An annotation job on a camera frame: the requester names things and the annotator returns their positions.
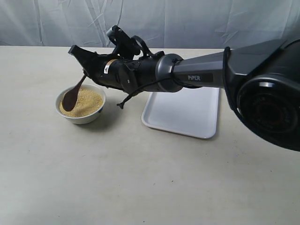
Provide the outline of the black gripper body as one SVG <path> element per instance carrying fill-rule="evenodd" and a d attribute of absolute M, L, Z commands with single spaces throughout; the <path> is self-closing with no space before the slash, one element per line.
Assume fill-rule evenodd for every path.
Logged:
<path fill-rule="evenodd" d="M 98 54 L 77 45 L 71 46 L 68 51 L 82 66 L 83 74 L 94 83 L 123 92 L 133 92 L 140 86 L 134 69 L 130 68 L 132 63 L 136 63 L 134 56 L 140 52 L 138 47 L 121 45 L 117 45 L 110 54 Z"/>

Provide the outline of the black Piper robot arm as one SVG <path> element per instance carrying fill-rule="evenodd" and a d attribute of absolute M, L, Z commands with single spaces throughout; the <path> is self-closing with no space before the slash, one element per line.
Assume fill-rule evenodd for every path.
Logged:
<path fill-rule="evenodd" d="M 183 59 L 159 52 L 137 60 L 72 46 L 69 54 L 94 83 L 127 93 L 175 93 L 222 88 L 229 107 L 254 134 L 276 146 L 300 149 L 300 42 L 276 39 Z"/>

